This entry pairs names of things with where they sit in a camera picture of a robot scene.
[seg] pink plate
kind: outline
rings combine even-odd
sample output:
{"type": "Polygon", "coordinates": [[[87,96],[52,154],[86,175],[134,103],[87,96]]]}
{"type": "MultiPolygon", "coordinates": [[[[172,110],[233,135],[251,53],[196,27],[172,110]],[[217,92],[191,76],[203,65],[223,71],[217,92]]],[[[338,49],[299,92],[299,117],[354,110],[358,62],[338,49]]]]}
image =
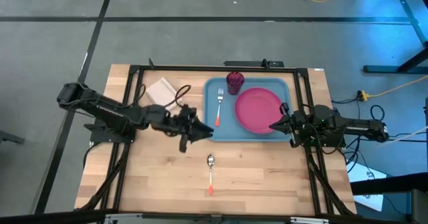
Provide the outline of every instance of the pink plate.
{"type": "Polygon", "coordinates": [[[235,103],[236,118],[247,130],[267,134],[274,130],[269,125],[282,117],[281,100],[265,88],[250,88],[238,96],[235,103]]]}

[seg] silver fork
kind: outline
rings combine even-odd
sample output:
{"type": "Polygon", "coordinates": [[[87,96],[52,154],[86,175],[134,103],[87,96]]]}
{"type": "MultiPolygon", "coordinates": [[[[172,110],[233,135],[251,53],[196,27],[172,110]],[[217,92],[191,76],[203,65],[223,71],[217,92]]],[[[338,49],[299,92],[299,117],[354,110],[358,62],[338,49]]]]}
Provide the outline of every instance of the silver fork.
{"type": "Polygon", "coordinates": [[[217,99],[219,100],[219,110],[217,111],[217,118],[215,119],[215,126],[220,126],[220,105],[221,101],[223,100],[223,89],[219,88],[219,95],[217,96],[217,99]]]}

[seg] robotic arm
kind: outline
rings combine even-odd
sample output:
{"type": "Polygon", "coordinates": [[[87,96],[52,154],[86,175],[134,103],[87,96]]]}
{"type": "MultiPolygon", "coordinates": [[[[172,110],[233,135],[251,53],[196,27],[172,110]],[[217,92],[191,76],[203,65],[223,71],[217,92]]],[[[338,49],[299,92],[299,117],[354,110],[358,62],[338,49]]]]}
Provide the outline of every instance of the robotic arm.
{"type": "Polygon", "coordinates": [[[337,146],[342,142],[344,134],[364,136],[369,140],[384,142],[389,138],[385,123],[379,120],[359,120],[343,118],[327,106],[315,105],[311,114],[297,110],[288,114],[287,103],[282,103],[281,120],[270,125],[271,129],[284,134],[292,134],[292,147],[317,138],[323,146],[337,146]]]}
{"type": "Polygon", "coordinates": [[[184,105],[178,115],[158,104],[139,106],[136,103],[124,105],[107,98],[81,83],[65,84],[57,97],[60,108],[85,110],[102,120],[109,131],[126,136],[134,128],[145,130],[149,125],[167,136],[181,135],[180,152],[186,152],[187,141],[191,143],[212,136],[212,128],[203,124],[196,116],[196,108],[184,105]]]}

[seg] concrete floor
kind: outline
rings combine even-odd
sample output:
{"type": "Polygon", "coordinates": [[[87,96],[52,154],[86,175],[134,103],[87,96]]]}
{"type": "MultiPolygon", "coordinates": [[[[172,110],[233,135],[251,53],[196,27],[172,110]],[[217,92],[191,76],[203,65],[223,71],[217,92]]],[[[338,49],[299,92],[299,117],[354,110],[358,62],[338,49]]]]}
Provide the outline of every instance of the concrete floor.
{"type": "MultiPolygon", "coordinates": [[[[428,11],[421,0],[408,0],[425,35],[428,11]]],[[[4,16],[97,16],[103,0],[0,0],[4,16]]],[[[111,0],[107,16],[293,16],[406,17],[399,0],[111,0]]],[[[56,104],[62,84],[79,74],[94,30],[93,22],[0,22],[0,129],[26,138],[24,145],[0,145],[0,216],[32,211],[41,177],[65,112],[56,104]]],[[[376,94],[420,78],[368,75],[363,65],[399,65],[422,49],[411,25],[357,23],[168,22],[104,23],[86,83],[102,92],[110,64],[200,64],[225,60],[281,60],[288,67],[324,68],[334,100],[357,90],[376,94]]],[[[370,118],[373,104],[386,112],[389,132],[412,132],[425,125],[422,107],[427,82],[413,84],[361,104],[370,118]]],[[[355,104],[337,106],[357,117],[355,104]]],[[[82,158],[90,133],[77,115],[49,198],[47,212],[74,206],[82,158]]],[[[400,142],[376,147],[362,142],[368,165],[389,175],[427,171],[427,145],[400,142]]],[[[392,199],[405,211],[405,198],[392,199]]],[[[382,214],[359,207],[371,217],[400,219],[388,203],[382,214]]]]}

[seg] wooden tabletop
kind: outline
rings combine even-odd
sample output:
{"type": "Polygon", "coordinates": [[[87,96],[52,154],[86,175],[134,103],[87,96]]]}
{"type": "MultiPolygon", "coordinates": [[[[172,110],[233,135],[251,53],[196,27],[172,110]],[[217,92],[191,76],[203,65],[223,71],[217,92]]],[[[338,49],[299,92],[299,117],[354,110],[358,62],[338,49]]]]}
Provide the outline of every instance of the wooden tabletop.
{"type": "MultiPolygon", "coordinates": [[[[113,64],[104,95],[119,102],[123,99],[129,65],[113,64]]],[[[324,70],[309,69],[315,104],[331,107],[324,70]]],[[[164,77],[174,89],[192,85],[183,103],[197,108],[203,119],[203,86],[212,77],[227,72],[144,71],[146,86],[164,77]]],[[[292,74],[243,73],[245,77],[277,77],[289,89],[292,106],[297,99],[292,74]]],[[[303,80],[302,95],[306,102],[303,80]]],[[[143,96],[140,105],[152,104],[143,96]]],[[[176,114],[179,107],[171,110],[176,114]]],[[[103,143],[88,155],[76,199],[76,207],[86,204],[105,179],[112,144],[103,143]]],[[[328,180],[336,194],[356,212],[354,199],[340,153],[324,155],[328,180]]],[[[108,207],[116,184],[112,185],[108,207]]],[[[320,202],[326,212],[324,193],[318,183],[320,202]]],[[[212,142],[200,140],[179,152],[179,137],[169,138],[149,128],[137,131],[131,145],[120,200],[121,211],[158,213],[222,213],[236,215],[314,215],[308,167],[303,148],[291,148],[288,142],[212,142]],[[215,156],[214,194],[208,195],[207,156],[215,156]]]]}

